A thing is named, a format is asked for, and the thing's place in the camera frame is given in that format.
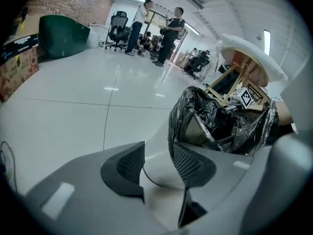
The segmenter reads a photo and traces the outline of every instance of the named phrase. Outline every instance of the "blue pants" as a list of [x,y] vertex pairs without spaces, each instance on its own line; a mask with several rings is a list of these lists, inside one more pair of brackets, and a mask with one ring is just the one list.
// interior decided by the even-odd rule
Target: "blue pants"
[[142,27],[142,23],[140,23],[140,22],[134,22],[133,23],[133,27],[132,27],[133,30],[132,30],[131,36],[129,37],[127,50],[125,51],[126,53],[131,52],[133,50],[133,48],[135,47],[135,45],[138,41],[141,27]]

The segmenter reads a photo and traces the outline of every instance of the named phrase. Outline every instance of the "black hair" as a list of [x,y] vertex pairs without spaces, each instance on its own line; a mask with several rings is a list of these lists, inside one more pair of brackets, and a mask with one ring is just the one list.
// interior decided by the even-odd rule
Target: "black hair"
[[143,3],[143,6],[146,6],[147,3],[152,2],[151,0],[145,0],[145,2]]
[[177,7],[176,9],[179,9],[180,10],[180,13],[181,14],[184,14],[184,9],[182,7]]

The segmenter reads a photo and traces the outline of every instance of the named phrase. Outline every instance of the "chair headrest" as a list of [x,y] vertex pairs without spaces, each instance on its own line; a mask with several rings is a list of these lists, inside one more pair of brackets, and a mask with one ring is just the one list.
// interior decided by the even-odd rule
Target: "chair headrest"
[[117,11],[116,15],[118,17],[126,17],[127,16],[127,13],[125,11]]

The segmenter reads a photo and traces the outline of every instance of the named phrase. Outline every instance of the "person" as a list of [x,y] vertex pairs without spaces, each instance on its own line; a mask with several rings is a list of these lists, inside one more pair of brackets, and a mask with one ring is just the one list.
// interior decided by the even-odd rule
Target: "person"
[[151,32],[147,31],[144,36],[139,36],[137,40],[138,45],[138,55],[141,55],[146,50],[152,49],[152,43],[149,39],[151,37]]
[[193,48],[191,51],[187,52],[187,55],[185,56],[184,61],[181,63],[179,67],[184,69],[186,65],[188,64],[190,58],[192,58],[195,55],[195,52],[197,51],[197,48]]
[[153,61],[153,63],[156,66],[163,67],[164,62],[168,55],[171,52],[171,48],[173,46],[173,43],[175,39],[178,36],[179,31],[181,31],[185,25],[185,20],[181,18],[183,15],[184,10],[181,7],[177,7],[174,10],[175,17],[174,19],[171,19],[170,24],[168,25],[168,21],[166,20],[166,26],[164,30],[166,31],[163,40],[162,40],[162,47],[159,52],[158,59],[156,61]]
[[149,16],[149,9],[152,8],[152,1],[151,0],[145,0],[143,6],[140,6],[137,9],[133,25],[132,25],[132,33],[129,37],[128,46],[125,50],[125,54],[134,56],[133,48],[136,45],[136,42],[138,40],[138,36],[141,30],[141,27],[145,23],[145,17]]

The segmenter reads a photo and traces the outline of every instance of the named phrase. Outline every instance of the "black shirt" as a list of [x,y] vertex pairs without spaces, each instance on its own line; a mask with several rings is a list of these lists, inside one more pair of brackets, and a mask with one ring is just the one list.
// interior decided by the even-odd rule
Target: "black shirt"
[[[185,20],[184,19],[178,19],[178,18],[172,18],[170,19],[170,24],[168,25],[170,28],[176,28],[176,27],[181,27],[183,28],[185,25]],[[178,36],[179,31],[175,30],[168,30],[165,33],[165,37],[176,39]]]
[[140,40],[140,45],[145,45],[145,43],[150,42],[149,37],[145,39],[143,36],[139,36],[139,40]]

